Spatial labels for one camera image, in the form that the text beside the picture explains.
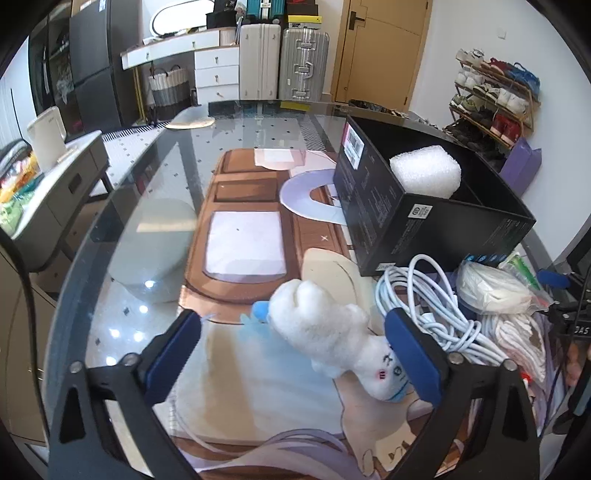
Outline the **person right hand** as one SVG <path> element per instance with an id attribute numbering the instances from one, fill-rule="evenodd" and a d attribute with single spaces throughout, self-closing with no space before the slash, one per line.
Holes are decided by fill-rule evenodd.
<path id="1" fill-rule="evenodd" d="M 568 349 L 566 365 L 566 385 L 575 387 L 583 370 L 583 358 L 591 359 L 591 349 L 587 348 L 586 354 L 582 353 L 582 347 L 573 342 Z"/>

